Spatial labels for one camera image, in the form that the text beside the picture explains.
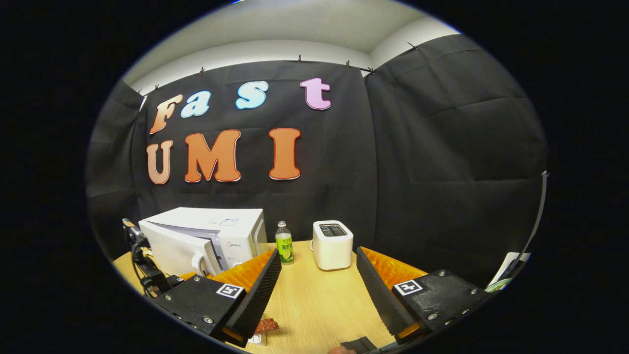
table surface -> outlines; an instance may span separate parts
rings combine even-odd
[[[265,346],[247,344],[245,351],[327,354],[341,342],[363,336],[378,348],[395,341],[371,302],[356,268],[355,253],[349,268],[325,271],[317,267],[310,241],[292,245],[295,261],[282,265],[264,311],[264,318],[275,320],[279,329],[266,333]],[[274,243],[261,246],[262,251],[276,247]],[[143,294],[130,253],[115,260],[114,265]]]

black curtain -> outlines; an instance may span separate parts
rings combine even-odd
[[[122,218],[139,217],[131,175],[131,143],[143,97],[119,81],[101,109],[87,151],[87,207],[105,255],[127,252]]]
[[[374,248],[484,287],[533,229],[546,141],[526,94],[463,35],[365,77],[374,119]]]
[[[330,85],[323,99],[326,110],[314,110],[305,100],[300,83],[321,78]],[[235,101],[241,85],[265,81],[264,103],[239,110]],[[209,109],[195,117],[181,117],[187,99],[210,91]],[[166,126],[149,134],[157,106],[183,95]],[[139,218],[177,207],[262,208],[269,242],[274,242],[277,222],[285,220],[294,241],[310,240],[318,220],[340,220],[353,233],[355,246],[371,246],[376,223],[376,152],[374,130],[363,77],[356,68],[321,62],[269,61],[222,67],[193,74],[158,87],[148,94],[131,139],[131,167],[120,173],[132,177],[137,190]],[[295,180],[273,180],[274,128],[296,128]],[[186,136],[201,133],[211,149],[222,130],[241,133],[236,144],[236,182],[204,178],[184,180],[187,171]],[[150,144],[172,140],[170,178],[164,185],[151,182],[147,173]],[[162,171],[162,151],[157,152]]]

bottle label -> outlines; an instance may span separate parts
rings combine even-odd
[[[292,254],[292,237],[289,236],[285,239],[276,239],[277,251],[279,253],[279,259],[282,263],[290,263],[293,261],[294,256]]]

bottle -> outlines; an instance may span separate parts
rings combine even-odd
[[[292,236],[291,232],[286,227],[286,221],[280,221],[277,223],[276,232],[276,245],[279,252],[279,259],[283,265],[289,265],[293,263],[295,257],[292,253]]]

ceiling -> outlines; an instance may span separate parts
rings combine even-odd
[[[142,57],[124,80],[135,82],[201,50],[253,40],[320,42],[368,54],[398,29],[424,16],[393,0],[246,0],[171,35]]]

